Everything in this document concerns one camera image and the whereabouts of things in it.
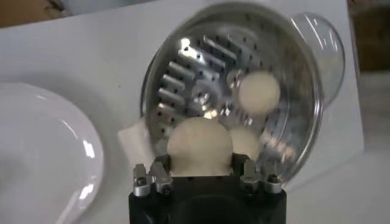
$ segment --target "white table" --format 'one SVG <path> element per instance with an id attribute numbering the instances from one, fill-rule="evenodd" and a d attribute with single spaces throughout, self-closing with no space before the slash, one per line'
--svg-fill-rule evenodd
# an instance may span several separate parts
<path id="1" fill-rule="evenodd" d="M 362 75 L 359 95 L 365 153 L 288 194 L 291 223 L 389 223 L 390 72 Z"/>
<path id="2" fill-rule="evenodd" d="M 0 30 L 0 82 L 31 83 L 62 95 L 87 114 L 101 136 L 106 175 L 80 223 L 129 222 L 130 169 L 116 133 L 139 118 L 143 76 L 164 39 L 185 18 L 221 1 L 149 2 Z M 345 47 L 344 83 L 325 111 L 312 155 L 288 186 L 291 191 L 363 151 L 347 6 L 339 0 L 258 2 L 286 16 L 321 14 L 336 27 Z M 298 200 L 291 198 L 289 205 Z M 305 214 L 297 212 L 288 212 L 288 223 L 304 223 Z"/>

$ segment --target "metal bracket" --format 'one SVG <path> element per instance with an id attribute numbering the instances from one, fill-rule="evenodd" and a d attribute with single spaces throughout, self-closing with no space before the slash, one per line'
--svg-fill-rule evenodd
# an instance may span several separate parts
<path id="1" fill-rule="evenodd" d="M 155 178 L 156 191 L 164 196 L 169 195 L 172 191 L 173 178 L 166 173 L 161 162 L 152 163 L 151 174 Z"/>
<path id="2" fill-rule="evenodd" d="M 133 169 L 133 193 L 136 197 L 147 196 L 151 193 L 151 180 L 146 174 L 144 164 L 137 164 Z"/>
<path id="3" fill-rule="evenodd" d="M 239 178 L 242 189 L 250 194 L 258 190 L 259 182 L 264 185 L 264 191 L 271 194 L 279 194 L 282 191 L 282 182 L 275 174 L 268 175 L 264 180 L 259 172 L 256 172 L 255 163 L 247 159 L 244 163 L 244 175 Z"/>

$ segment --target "dough ball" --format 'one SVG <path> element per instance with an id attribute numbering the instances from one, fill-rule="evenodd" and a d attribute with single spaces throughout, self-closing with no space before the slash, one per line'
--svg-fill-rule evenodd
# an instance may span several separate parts
<path id="1" fill-rule="evenodd" d="M 180 123 L 168 140 L 173 176 L 229 175 L 233 143 L 218 121 L 192 117 Z"/>
<path id="2" fill-rule="evenodd" d="M 235 127 L 229 133 L 233 141 L 233 151 L 238 154 L 245 154 L 251 160 L 256 161 L 263 151 L 263 146 L 256 134 L 243 126 Z"/>
<path id="3" fill-rule="evenodd" d="M 253 72 L 241 82 L 238 100 L 250 114 L 265 115 L 279 104 L 280 87 L 269 72 Z"/>

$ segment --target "metal slot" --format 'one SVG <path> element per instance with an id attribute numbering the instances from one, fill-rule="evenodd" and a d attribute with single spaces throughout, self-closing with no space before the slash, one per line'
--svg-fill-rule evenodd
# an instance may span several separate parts
<path id="1" fill-rule="evenodd" d="M 236 54 L 234 54 L 232 51 L 222 47 L 218 43 L 215 43 L 213 40 L 209 39 L 207 36 L 203 36 L 203 41 L 204 41 L 204 43 L 221 51 L 222 53 L 226 54 L 227 56 L 231 57 L 232 59 L 237 60 Z"/>
<path id="2" fill-rule="evenodd" d="M 173 100 L 175 103 L 178 103 L 179 105 L 184 105 L 185 104 L 185 99 L 184 97 L 174 94 L 164 88 L 158 89 L 158 94 L 165 99 L 170 99 Z"/>
<path id="3" fill-rule="evenodd" d="M 207 66 L 209 62 L 216 64 L 222 68 L 226 67 L 226 64 L 224 61 L 214 57 L 214 55 L 211 55 L 202 49 L 198 49 L 195 47 L 186 47 L 184 49 L 179 50 L 179 55 L 182 57 L 190 58 L 191 61 L 196 61 L 200 63 L 201 65 Z"/>
<path id="4" fill-rule="evenodd" d="M 260 58 L 258 56 L 258 53 L 256 51 L 254 51 L 251 47 L 248 47 L 246 46 L 245 44 L 242 44 L 240 41 L 238 41 L 236 38 L 234 38 L 233 36 L 231 35 L 228 35 L 227 36 L 227 39 L 229 40 L 229 42 L 231 42 L 232 44 L 234 44 L 236 47 L 240 48 L 240 49 L 244 49 L 246 52 L 249 52 L 254 58 L 254 61 L 257 61 L 256 62 L 256 66 L 258 67 L 261 67 L 262 66 L 262 63 L 261 61 L 263 61 L 262 58 Z"/>
<path id="5" fill-rule="evenodd" d="M 174 86 L 175 88 L 177 88 L 178 90 L 181 90 L 183 91 L 185 89 L 185 84 L 183 82 L 181 82 L 180 80 L 177 80 L 167 74 L 164 74 L 163 75 L 163 78 L 162 80 L 168 84 L 168 85 L 172 85 Z"/>
<path id="6" fill-rule="evenodd" d="M 193 59 L 191 57 L 186 57 L 186 56 L 181 55 L 181 54 L 179 54 L 179 57 L 182 57 L 184 60 L 189 61 L 191 63 L 197 63 L 197 64 L 201 65 L 200 70 L 202 71 L 202 75 L 204 75 L 207 79 L 212 80 L 213 78 L 214 79 L 219 78 L 218 72 L 216 72 L 214 69 L 211 69 L 210 67 L 208 67 L 208 65 L 201 63 L 199 60 Z"/>
<path id="7" fill-rule="evenodd" d="M 170 107 L 164 103 L 159 103 L 157 107 L 158 107 L 159 111 L 167 113 L 167 114 L 174 114 L 176 112 L 175 108 Z"/>
<path id="8" fill-rule="evenodd" d="M 168 66 L 171 69 L 175 70 L 175 72 L 177 72 L 181 75 L 184 75 L 187 79 L 190 79 L 190 80 L 195 79 L 196 74 L 193 71 L 191 71 L 187 68 L 184 68 L 183 66 L 179 65 L 178 63 L 170 61 Z"/>

